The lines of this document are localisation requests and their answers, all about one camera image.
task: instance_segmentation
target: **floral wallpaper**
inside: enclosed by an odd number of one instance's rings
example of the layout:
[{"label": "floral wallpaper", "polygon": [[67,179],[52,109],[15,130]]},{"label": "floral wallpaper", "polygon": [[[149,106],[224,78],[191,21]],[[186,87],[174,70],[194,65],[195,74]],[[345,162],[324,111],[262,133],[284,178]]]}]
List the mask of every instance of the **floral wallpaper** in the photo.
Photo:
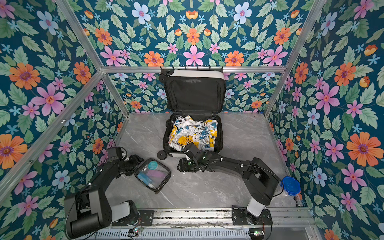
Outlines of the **floral wallpaper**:
[{"label": "floral wallpaper", "polygon": [[[170,112],[158,73],[111,74],[129,112]],[[280,74],[224,73],[227,82],[223,111],[263,113]]]},{"label": "floral wallpaper", "polygon": [[[82,8],[72,2],[75,10]],[[0,1],[0,178],[94,73],[51,1]]]},{"label": "floral wallpaper", "polygon": [[[87,184],[105,162],[123,115],[100,82],[46,147],[0,208],[0,239],[61,240],[64,197]],[[2,134],[4,141],[11,134]]]},{"label": "floral wallpaper", "polygon": [[384,239],[383,9],[327,2],[269,115],[326,240]]},{"label": "floral wallpaper", "polygon": [[76,14],[106,66],[277,66],[313,2],[85,0]]}]

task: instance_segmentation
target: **purple item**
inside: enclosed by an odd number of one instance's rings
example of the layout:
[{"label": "purple item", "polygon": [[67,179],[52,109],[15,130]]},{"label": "purple item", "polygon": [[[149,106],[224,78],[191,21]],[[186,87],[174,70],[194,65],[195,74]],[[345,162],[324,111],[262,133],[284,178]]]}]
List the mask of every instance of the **purple item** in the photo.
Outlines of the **purple item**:
[{"label": "purple item", "polygon": [[165,178],[167,176],[167,174],[164,173],[164,172],[161,172],[161,171],[149,169],[148,172],[147,172],[147,176],[149,176],[149,177]]}]

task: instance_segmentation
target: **teal container lid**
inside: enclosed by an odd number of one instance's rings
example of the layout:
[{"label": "teal container lid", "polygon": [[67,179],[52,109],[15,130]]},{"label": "teal container lid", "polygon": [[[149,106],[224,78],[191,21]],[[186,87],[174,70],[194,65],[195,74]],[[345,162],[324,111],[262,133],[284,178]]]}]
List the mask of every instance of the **teal container lid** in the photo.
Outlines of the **teal container lid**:
[{"label": "teal container lid", "polygon": [[149,164],[148,164],[148,168],[151,169],[151,170],[156,170],[157,169],[157,162],[156,161],[150,161]]},{"label": "teal container lid", "polygon": [[284,186],[284,190],[290,196],[295,196],[301,191],[300,183],[293,177],[288,177],[288,176],[284,177],[280,183],[280,186]]}]

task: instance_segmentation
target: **orange flower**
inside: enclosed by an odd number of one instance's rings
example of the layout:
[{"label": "orange flower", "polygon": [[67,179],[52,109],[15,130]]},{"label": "orange flower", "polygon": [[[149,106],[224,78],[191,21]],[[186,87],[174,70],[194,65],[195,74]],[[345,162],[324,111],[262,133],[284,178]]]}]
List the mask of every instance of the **orange flower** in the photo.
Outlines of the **orange flower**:
[{"label": "orange flower", "polygon": [[28,150],[26,144],[22,144],[24,139],[15,136],[12,139],[11,134],[0,135],[0,164],[3,169],[14,166],[14,161],[18,162],[23,156],[22,153]]},{"label": "orange flower", "polygon": [[233,53],[228,53],[228,57],[225,58],[227,67],[240,67],[244,62],[243,53],[239,53],[239,51],[233,51]]},{"label": "orange flower", "polygon": [[30,90],[32,87],[36,87],[37,83],[40,82],[40,73],[33,69],[32,65],[24,63],[18,63],[17,68],[11,67],[9,71],[12,73],[9,75],[9,78],[12,82],[16,82],[15,85],[19,88],[25,87],[25,89]]},{"label": "orange flower", "polygon": [[339,237],[331,229],[325,230],[324,237],[326,240],[339,240]]},{"label": "orange flower", "polygon": [[199,15],[199,12],[197,11],[186,11],[185,15],[187,16],[187,19],[197,19],[197,16]]},{"label": "orange flower", "polygon": [[360,86],[363,87],[363,88],[369,87],[370,83],[371,83],[371,81],[369,80],[368,76],[362,77],[360,79],[360,82],[359,82]]},{"label": "orange flower", "polygon": [[293,11],[292,13],[291,13],[291,18],[295,18],[295,17],[297,17],[297,15],[299,15],[299,10],[295,10],[295,11]]},{"label": "orange flower", "polygon": [[347,149],[351,150],[348,155],[352,160],[357,158],[357,163],[363,167],[367,165],[367,162],[371,167],[379,164],[376,157],[383,158],[384,151],[377,148],[381,145],[377,137],[369,138],[369,133],[360,132],[360,137],[355,133],[350,139],[352,142],[347,142]]},{"label": "orange flower", "polygon": [[121,127],[122,127],[122,122],[120,122],[120,123],[118,124],[118,132],[120,132]]},{"label": "orange flower", "polygon": [[336,70],[336,77],[335,77],[335,82],[337,82],[337,85],[341,86],[347,86],[349,84],[349,81],[351,81],[354,77],[356,72],[356,67],[352,66],[352,63],[348,63],[345,65],[340,66],[340,69]]},{"label": "orange flower", "polygon": [[285,146],[286,146],[286,148],[287,148],[288,151],[292,151],[292,150],[293,150],[293,142],[292,142],[292,139],[287,138],[287,140],[285,140]]},{"label": "orange flower", "polygon": [[104,31],[103,28],[95,29],[96,33],[95,36],[98,38],[99,42],[103,43],[104,45],[112,45],[112,37],[111,34],[108,31]]},{"label": "orange flower", "polygon": [[101,150],[103,149],[103,147],[104,147],[103,141],[101,140],[101,138],[98,138],[98,139],[95,140],[95,143],[93,144],[92,151],[95,154],[99,154],[101,152]]},{"label": "orange flower", "polygon": [[83,62],[75,63],[74,66],[76,68],[73,69],[73,73],[76,74],[77,81],[85,85],[91,78],[89,67],[86,66]]},{"label": "orange flower", "polygon": [[273,38],[275,44],[283,45],[286,41],[288,41],[288,37],[291,36],[290,28],[282,28],[281,30],[276,32],[276,36]]},{"label": "orange flower", "polygon": [[135,109],[140,109],[141,108],[141,103],[137,102],[137,101],[132,101],[131,102],[131,106]]},{"label": "orange flower", "polygon": [[259,108],[262,106],[262,104],[263,103],[261,101],[254,101],[251,106],[252,108]]},{"label": "orange flower", "polygon": [[155,53],[154,51],[149,51],[144,55],[144,62],[148,64],[148,67],[162,67],[164,63],[164,59],[161,58],[159,53]]},{"label": "orange flower", "polygon": [[89,19],[92,19],[92,18],[93,18],[93,13],[91,13],[91,12],[88,11],[88,10],[84,11],[84,14],[85,14]]},{"label": "orange flower", "polygon": [[205,35],[205,36],[209,36],[209,35],[211,35],[211,30],[209,30],[209,29],[206,28],[206,29],[204,30],[204,35]]},{"label": "orange flower", "polygon": [[188,38],[187,40],[192,45],[196,45],[196,43],[199,42],[199,37],[200,37],[200,34],[197,32],[195,28],[191,28],[189,30],[189,33],[187,33],[187,38]]},{"label": "orange flower", "polygon": [[365,50],[364,50],[364,54],[366,56],[369,56],[369,55],[372,55],[374,52],[376,52],[377,50],[377,47],[376,45],[368,45]]},{"label": "orange flower", "polygon": [[176,29],[175,30],[175,35],[176,36],[181,36],[181,29]]},{"label": "orange flower", "polygon": [[57,221],[58,221],[58,219],[55,218],[55,219],[49,224],[49,227],[50,227],[50,228],[54,228],[54,227],[56,226],[56,224],[57,224]]},{"label": "orange flower", "polygon": [[297,84],[302,84],[307,79],[307,74],[308,74],[307,67],[308,67],[307,63],[301,63],[300,66],[296,68],[295,82]]}]

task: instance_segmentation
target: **blue lid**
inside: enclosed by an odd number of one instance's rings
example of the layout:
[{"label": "blue lid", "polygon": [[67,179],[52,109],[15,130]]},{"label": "blue lid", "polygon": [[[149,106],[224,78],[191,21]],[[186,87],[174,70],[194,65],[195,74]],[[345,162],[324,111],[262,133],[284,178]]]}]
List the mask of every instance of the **blue lid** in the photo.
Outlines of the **blue lid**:
[{"label": "blue lid", "polygon": [[301,191],[300,183],[293,177],[288,177],[288,176],[284,177],[282,180],[282,184],[284,185],[284,190],[290,196],[295,196]]}]

